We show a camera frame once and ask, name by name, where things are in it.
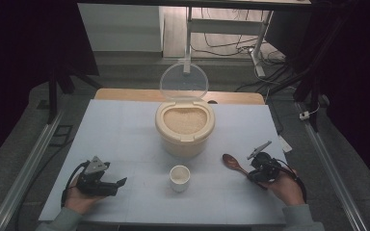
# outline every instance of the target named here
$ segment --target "sleeve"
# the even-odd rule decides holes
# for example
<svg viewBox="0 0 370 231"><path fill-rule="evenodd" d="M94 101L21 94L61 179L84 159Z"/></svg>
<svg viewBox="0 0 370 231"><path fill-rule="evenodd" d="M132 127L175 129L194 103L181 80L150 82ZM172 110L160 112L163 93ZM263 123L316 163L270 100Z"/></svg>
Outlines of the sleeve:
<svg viewBox="0 0 370 231"><path fill-rule="evenodd" d="M36 231L71 231L76 230L81 218L80 214L63 208L56 218L50 223L42 223L38 226Z"/></svg>
<svg viewBox="0 0 370 231"><path fill-rule="evenodd" d="M283 208L286 219L286 227L283 231L324 231L324 225L321 222L314 222L309 206L296 205Z"/></svg>

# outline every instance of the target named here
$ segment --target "floor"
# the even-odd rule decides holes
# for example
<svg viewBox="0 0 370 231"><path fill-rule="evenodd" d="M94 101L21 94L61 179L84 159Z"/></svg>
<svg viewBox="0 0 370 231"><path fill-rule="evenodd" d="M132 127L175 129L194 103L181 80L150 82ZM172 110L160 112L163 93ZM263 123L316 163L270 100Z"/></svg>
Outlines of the floor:
<svg viewBox="0 0 370 231"><path fill-rule="evenodd" d="M213 40L212 42L219 44L223 41ZM122 56L119 53L95 53L100 76L93 76L93 78L107 88L158 89L161 75L170 65L177 62L175 56L181 57L179 53L170 57L167 54L165 56L167 57L163 58L155 54L125 53ZM292 93L296 86L267 96L267 88L271 85L258 80L254 76L251 61L243 57L238 59L199 57L194 59L193 63L206 72L210 90L262 93L272 112L277 131L293 147L293 151L286 154L286 159L289 165L298 170L305 182L308 204L314 219L322 221L326 230L356 230L349 222L345 204L341 202L334 190L329 179L329 171L320 161L317 148L307 132L307 123L298 119L300 111L298 108L305 108L306 104L305 102L303 104L294 102ZM271 75L279 68L279 65L265 65L264 68L266 73ZM291 74L290 71L286 71L282 77L289 78ZM6 230L16 230L16 227L18 230L35 230L39 224L40 211L63 165L63 160L70 148L69 142L77 133L87 105L95 95L95 89L91 86L78 78L73 77L72 80L76 87L73 94L63 95L59 92L60 101L66 102L65 113L54 136L49 140L49 145L44 150L37 170L34 171L37 173L36 181L27 190L27 196L21 201L19 210L9 216ZM48 118L47 100L47 84L31 91L28 108L0 149L0 206L45 128ZM367 230L370 230L370 171L345 138L330 123L326 116L327 107L328 104L322 103L318 111L320 128L318 135L322 138L330 158L336 165L338 174L355 202ZM253 230L281 229L280 226L253 227ZM172 230L172 227L82 223L79 230ZM181 226L175 230L251 230L251 228Z"/></svg>

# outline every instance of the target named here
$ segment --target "gray floor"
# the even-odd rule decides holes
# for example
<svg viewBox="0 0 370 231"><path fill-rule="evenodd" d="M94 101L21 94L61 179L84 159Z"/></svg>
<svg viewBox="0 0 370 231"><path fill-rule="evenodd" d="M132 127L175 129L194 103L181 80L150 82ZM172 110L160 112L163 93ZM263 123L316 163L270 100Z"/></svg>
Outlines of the gray floor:
<svg viewBox="0 0 370 231"><path fill-rule="evenodd" d="M101 77L94 80L108 88L158 89L159 79L163 72L174 64L173 60L164 60L154 55L131 54L96 54ZM207 74L210 90L234 91L238 87L256 82L253 77L250 61L207 61L194 60ZM274 66L265 68L267 73L275 70ZM76 91L69 97L69 104L60 125L58 134L70 133L73 138L78 130L86 107L94 97L95 90L79 79L73 78ZM255 91L248 87L242 91ZM277 129L293 147L286 154L288 163L298 170L307 191L308 204L315 220L322 221L327 230L353 230L335 195L330 180L320 163L304 123L298 119L295 102L292 99L293 89L282 90L267 98ZM34 88L30 94L30 104L18 121L11 135L0 149L0 205L5 198L16 175L22 168L27 156L37 141L47 120L47 85ZM330 123L325 115L325 107L319 111L318 124L320 135L338 166L344 182L353 196L370 230L370 171L359 158L354 149ZM51 155L56 156L49 162L36 183L30 189L22 204L19 215L19 230L34 230L39 224L38 217L56 180L62 162L66 157L69 145L62 150L56 144L65 142L65 137L54 137L47 147L40 167ZM14 230L16 215L13 215L7 230ZM82 224L79 230L117 230L117 226ZM249 227L148 227L122 225L119 230L250 230ZM281 227L254 227L254 230L281 230Z"/></svg>

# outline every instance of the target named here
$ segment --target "spoon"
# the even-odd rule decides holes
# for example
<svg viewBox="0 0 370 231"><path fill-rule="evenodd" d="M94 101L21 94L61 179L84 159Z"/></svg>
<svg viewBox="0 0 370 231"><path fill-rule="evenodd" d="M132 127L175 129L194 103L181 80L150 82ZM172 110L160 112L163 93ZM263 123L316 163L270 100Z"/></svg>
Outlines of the spoon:
<svg viewBox="0 0 370 231"><path fill-rule="evenodd" d="M233 168L233 169L236 169L236 170L240 170L242 171L246 176L249 176L248 172L245 171L244 169L242 169L242 167L240 167L239 165L239 162L237 162L237 160L232 157L231 155L229 154L224 154L222 156L222 159L224 160L224 163L227 167L230 167L230 168Z"/></svg>

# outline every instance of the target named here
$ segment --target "beige container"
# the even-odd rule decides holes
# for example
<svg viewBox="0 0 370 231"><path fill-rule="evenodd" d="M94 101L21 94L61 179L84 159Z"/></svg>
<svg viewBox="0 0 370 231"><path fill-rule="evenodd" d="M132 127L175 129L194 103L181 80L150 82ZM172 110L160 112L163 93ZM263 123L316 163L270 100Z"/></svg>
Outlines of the beige container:
<svg viewBox="0 0 370 231"><path fill-rule="evenodd" d="M183 64L175 64L161 78L161 92L168 101L159 106L155 126L169 153L189 158L204 150L215 127L215 114L201 100L208 89L204 72L194 64L190 73L182 71Z"/></svg>

